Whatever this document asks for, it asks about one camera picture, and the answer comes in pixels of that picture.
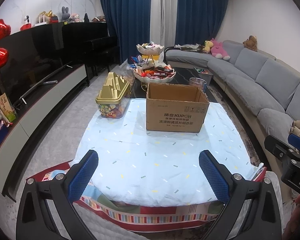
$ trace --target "curtain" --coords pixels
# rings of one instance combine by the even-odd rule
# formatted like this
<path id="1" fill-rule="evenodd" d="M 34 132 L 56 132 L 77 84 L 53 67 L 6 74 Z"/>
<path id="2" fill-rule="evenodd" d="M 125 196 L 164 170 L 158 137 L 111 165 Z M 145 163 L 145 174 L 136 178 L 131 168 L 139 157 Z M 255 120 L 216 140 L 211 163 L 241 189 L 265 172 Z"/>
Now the curtain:
<path id="1" fill-rule="evenodd" d="M 136 45 L 150 40 L 151 0 L 100 0 L 106 17 L 109 35 L 116 35 L 120 46 L 120 59 L 138 53 Z"/>
<path id="2" fill-rule="evenodd" d="M 151 0 L 150 40 L 174 46 L 178 0 Z"/>
<path id="3" fill-rule="evenodd" d="M 178 0 L 175 44 L 204 44 L 215 38 L 228 0 Z"/>

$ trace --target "white curtain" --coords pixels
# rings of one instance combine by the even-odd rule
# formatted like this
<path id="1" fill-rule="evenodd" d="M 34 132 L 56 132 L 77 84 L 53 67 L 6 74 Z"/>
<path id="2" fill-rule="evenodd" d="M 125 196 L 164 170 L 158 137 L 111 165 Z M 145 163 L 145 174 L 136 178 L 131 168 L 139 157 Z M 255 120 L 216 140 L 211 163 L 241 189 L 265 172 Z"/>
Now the white curtain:
<path id="1" fill-rule="evenodd" d="M 178 0 L 151 0 L 150 41 L 175 45 Z"/>

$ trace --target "gray storage box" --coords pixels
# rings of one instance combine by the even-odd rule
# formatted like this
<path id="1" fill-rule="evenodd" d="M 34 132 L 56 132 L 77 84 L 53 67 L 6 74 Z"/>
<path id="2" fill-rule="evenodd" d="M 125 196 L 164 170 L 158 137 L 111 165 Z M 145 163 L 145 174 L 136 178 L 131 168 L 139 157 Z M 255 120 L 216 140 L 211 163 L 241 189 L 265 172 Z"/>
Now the gray storage box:
<path id="1" fill-rule="evenodd" d="M 213 78 L 213 74 L 208 69 L 194 68 L 201 79 L 203 79 L 207 86 L 210 85 L 210 81 Z"/>

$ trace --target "light blue cloth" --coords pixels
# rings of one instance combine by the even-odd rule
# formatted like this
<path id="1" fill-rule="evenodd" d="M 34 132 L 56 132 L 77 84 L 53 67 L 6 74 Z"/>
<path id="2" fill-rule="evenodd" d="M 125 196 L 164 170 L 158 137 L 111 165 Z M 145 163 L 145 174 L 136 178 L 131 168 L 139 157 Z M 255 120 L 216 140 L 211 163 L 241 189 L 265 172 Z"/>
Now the light blue cloth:
<path id="1" fill-rule="evenodd" d="M 229 171 L 252 179 L 263 166 L 250 164 L 242 139 L 220 104 L 210 103 L 199 133 L 146 130 L 146 100 L 131 99 L 120 119 L 96 112 L 79 144 L 78 163 L 98 153 L 93 184 L 110 200 L 142 206 L 184 206 L 216 200 L 199 167 L 210 150 Z"/>

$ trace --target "gold lid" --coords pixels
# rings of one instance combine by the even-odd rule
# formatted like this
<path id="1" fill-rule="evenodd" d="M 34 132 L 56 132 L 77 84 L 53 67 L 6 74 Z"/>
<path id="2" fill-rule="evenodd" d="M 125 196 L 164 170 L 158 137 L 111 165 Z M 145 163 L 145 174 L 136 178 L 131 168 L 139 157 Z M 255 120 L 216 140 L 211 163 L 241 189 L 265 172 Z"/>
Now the gold lid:
<path id="1" fill-rule="evenodd" d="M 96 97 L 97 104 L 119 104 L 130 84 L 122 76 L 109 72 L 102 89 Z"/>

